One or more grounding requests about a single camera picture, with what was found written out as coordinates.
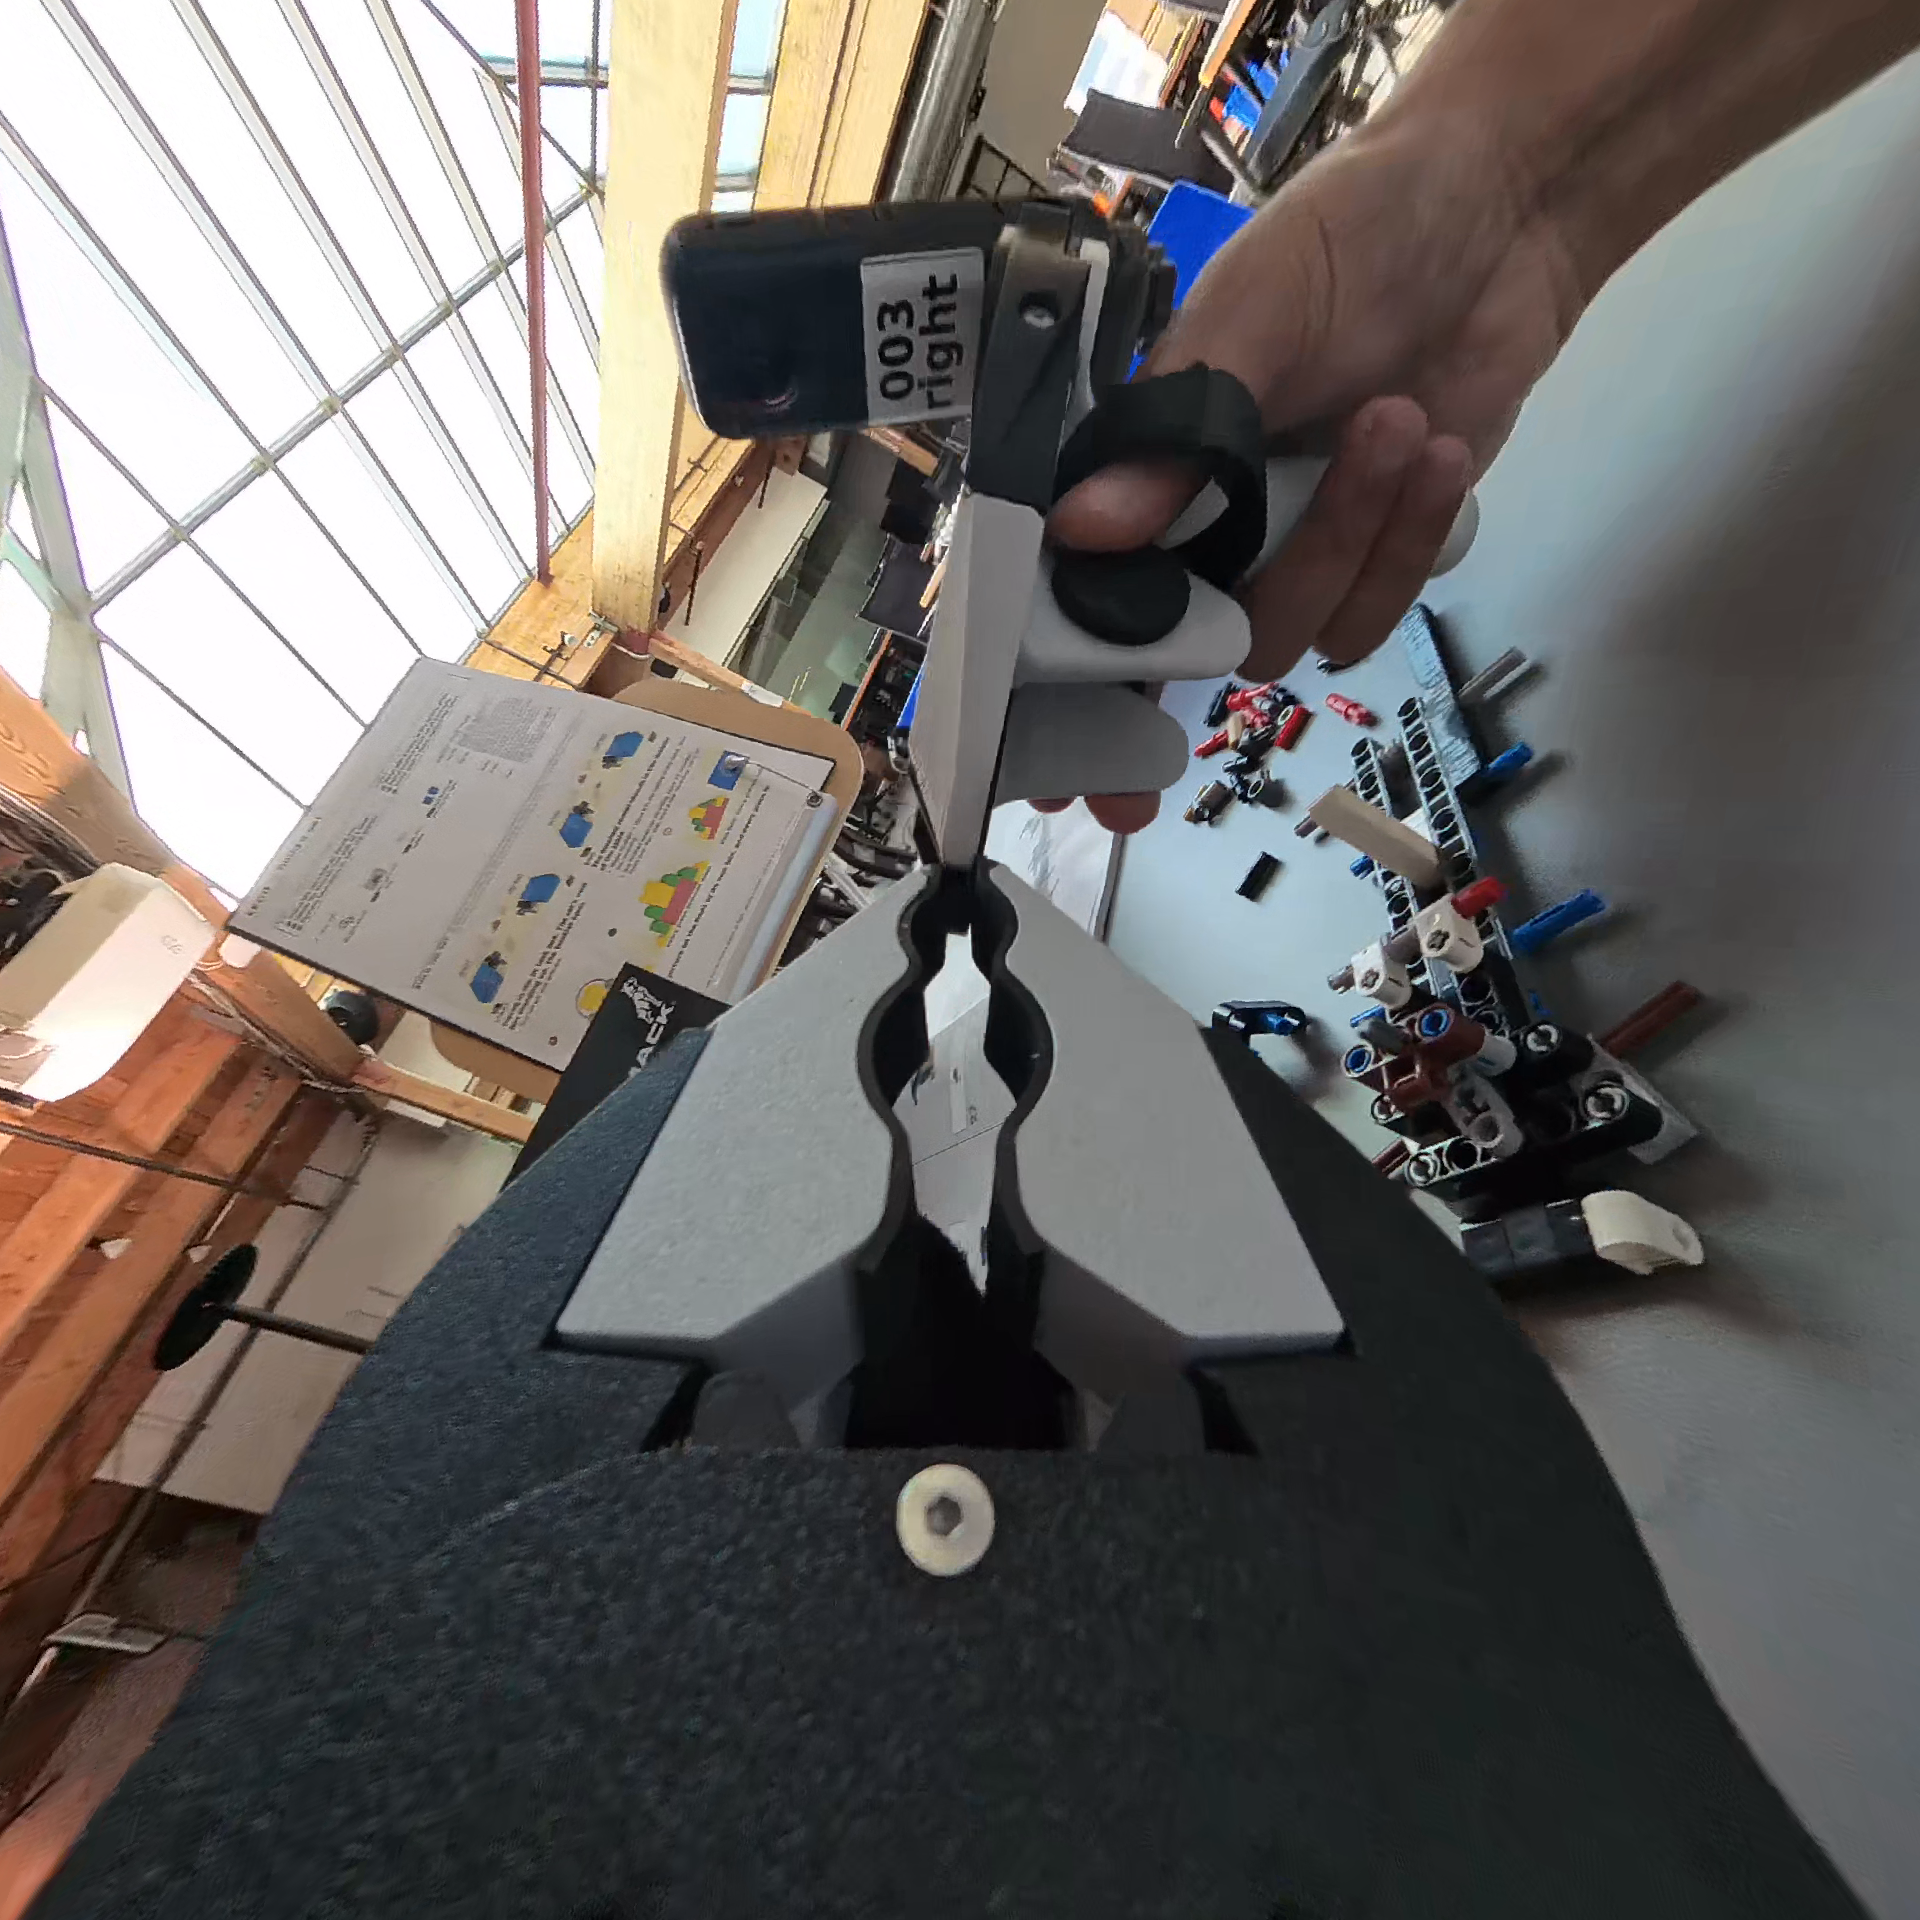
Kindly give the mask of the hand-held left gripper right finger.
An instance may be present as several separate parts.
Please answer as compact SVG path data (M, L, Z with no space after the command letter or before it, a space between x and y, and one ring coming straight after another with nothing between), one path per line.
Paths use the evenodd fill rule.
M993 1149L983 1314L1010 1444L1082 1444L1089 1403L1180 1444L1233 1429L1223 1379L1341 1355L1349 1329L1209 1040L997 861L974 873Z

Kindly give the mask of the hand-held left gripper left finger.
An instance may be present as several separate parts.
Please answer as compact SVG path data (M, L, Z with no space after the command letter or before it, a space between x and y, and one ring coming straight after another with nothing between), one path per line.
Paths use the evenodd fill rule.
M810 1414L863 1353L859 1284L915 1200L895 1113L929 1061L941 875L884 886L729 1009L559 1310L573 1353L702 1364Z

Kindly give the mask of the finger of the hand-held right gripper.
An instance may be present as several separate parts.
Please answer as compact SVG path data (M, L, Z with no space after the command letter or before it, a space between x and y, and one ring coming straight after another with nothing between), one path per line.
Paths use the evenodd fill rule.
M922 818L937 865L949 870L969 869L986 844L1041 556L1037 510L974 491L961 496L907 731Z

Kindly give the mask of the person's right forearm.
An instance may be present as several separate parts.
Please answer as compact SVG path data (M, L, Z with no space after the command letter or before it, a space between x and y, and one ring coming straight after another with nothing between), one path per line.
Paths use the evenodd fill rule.
M1916 3L1487 5L1486 83L1519 230L1583 312L1722 178L1916 52Z

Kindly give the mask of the person's right hand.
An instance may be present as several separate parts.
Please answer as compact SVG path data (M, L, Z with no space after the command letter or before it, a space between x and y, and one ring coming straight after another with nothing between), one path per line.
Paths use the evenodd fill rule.
M1145 357L1140 380L1236 378L1269 436L1327 460L1239 588L1255 680L1370 657L1433 577L1583 309L1575 168L1557 130L1403 104L1270 200Z

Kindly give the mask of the wooden beam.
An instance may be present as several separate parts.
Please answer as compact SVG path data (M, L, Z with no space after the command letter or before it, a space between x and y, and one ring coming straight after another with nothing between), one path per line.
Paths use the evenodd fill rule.
M785 5L754 204L873 204L929 8ZM615 3L607 75L606 288L591 493L591 610L655 621L684 401L661 286L670 226L706 211L738 5Z

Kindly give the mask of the wooden clipboard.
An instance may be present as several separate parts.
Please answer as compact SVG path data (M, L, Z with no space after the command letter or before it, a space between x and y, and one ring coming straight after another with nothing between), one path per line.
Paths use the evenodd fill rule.
M753 746L803 752L827 758L822 793L845 820L863 772L863 762L851 734L831 721L807 713L779 700L761 700L750 684L708 684L706 680L658 680L647 675L613 696L615 705L643 713L670 716L708 729L742 736ZM381 1096L391 1107L434 1113L471 1134L506 1144L526 1145L540 1110L555 1092L559 1072L526 1064L499 1044L476 1040L445 1024L431 1021L427 1034L437 1053L453 1067L468 1072L468 1091L442 1091L427 1096Z

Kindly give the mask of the black box with white print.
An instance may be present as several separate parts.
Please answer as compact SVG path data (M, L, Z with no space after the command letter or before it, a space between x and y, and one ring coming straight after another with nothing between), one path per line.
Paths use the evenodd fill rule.
M580 1044L507 1173L507 1185L621 1091L671 1040L706 1032L729 1009L725 1000L637 964L621 968L599 982L597 993Z

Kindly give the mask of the white paper sheet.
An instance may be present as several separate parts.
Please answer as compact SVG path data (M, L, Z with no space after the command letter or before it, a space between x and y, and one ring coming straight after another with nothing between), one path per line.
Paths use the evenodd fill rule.
M1018 811L1023 881L1098 941L1108 939L1125 835L1107 827L1084 801L1043 811Z

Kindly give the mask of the heap of small toy bricks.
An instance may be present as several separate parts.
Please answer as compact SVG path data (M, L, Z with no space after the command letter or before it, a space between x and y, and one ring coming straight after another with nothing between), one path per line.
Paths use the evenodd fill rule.
M1235 808L1284 810L1290 789L1279 763L1301 748L1317 713L1356 729L1377 723L1377 713L1346 693L1325 693L1310 702L1275 680L1225 684L1207 709L1207 731L1191 748L1191 758L1204 769L1204 777L1185 804L1182 820L1214 827Z

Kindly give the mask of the red pipe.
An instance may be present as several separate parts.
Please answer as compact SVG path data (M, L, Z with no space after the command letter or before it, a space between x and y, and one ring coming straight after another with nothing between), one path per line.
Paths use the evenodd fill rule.
M518 121L518 204L524 240L524 314L530 369L530 457L534 486L534 578L554 585L554 532L548 486L548 409L546 409L546 300L545 300L545 134L542 134L542 52L540 5L514 3L514 91Z

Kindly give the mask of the instruction sheet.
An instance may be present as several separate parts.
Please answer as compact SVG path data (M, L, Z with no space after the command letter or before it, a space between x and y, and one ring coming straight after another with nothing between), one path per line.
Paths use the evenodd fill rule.
M715 728L421 660L231 931L559 1072L626 964L727 1003L754 993L841 826L825 772Z

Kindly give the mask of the blue crate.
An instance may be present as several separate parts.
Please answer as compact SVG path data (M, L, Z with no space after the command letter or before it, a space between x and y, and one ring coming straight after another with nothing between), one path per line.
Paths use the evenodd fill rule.
M1174 302L1187 300L1199 272L1255 213L1193 181L1180 181L1165 193L1145 236L1174 272Z

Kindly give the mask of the toy brick model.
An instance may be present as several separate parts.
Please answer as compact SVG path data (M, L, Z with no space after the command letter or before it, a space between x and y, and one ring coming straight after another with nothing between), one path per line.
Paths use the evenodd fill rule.
M1406 697L1310 810L1358 856L1381 921L1327 973L1346 1005L1339 1070L1386 1148L1381 1170L1471 1222L1615 1187L1695 1137L1627 1059L1546 1011L1506 948L1506 886L1482 856L1482 765L1453 702Z

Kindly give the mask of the black and white toy brick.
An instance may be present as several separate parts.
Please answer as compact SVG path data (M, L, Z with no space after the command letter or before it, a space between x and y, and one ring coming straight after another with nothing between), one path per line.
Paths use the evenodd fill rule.
M1470 1222L1460 1229L1460 1252L1497 1284L1578 1262L1602 1262L1637 1277L1705 1262L1701 1236L1685 1218L1623 1188Z

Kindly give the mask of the brown toy axle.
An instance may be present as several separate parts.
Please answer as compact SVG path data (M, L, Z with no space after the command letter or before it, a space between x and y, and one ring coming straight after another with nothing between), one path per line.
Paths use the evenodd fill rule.
M1703 1009L1701 989L1676 978L1596 1038L1596 1048L1633 1059Z

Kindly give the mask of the black round disc on rod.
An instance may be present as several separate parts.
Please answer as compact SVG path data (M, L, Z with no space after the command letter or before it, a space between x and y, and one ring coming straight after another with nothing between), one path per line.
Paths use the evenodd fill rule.
M171 1373L199 1358L206 1347L223 1329L246 1329L274 1338L290 1338L306 1347L332 1353L349 1353L361 1358L371 1353L372 1339L322 1329L284 1313L267 1313L242 1306L242 1296L253 1280L258 1266L258 1248L246 1241L234 1245L229 1252L207 1264L206 1275L181 1298L151 1353L151 1368L158 1373Z

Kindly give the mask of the white plastic box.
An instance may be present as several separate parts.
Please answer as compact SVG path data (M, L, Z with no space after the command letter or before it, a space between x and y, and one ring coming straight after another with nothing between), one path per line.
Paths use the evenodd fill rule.
M5 1100L59 1102L91 1088L214 945L217 928L195 905L131 866L5 877Z

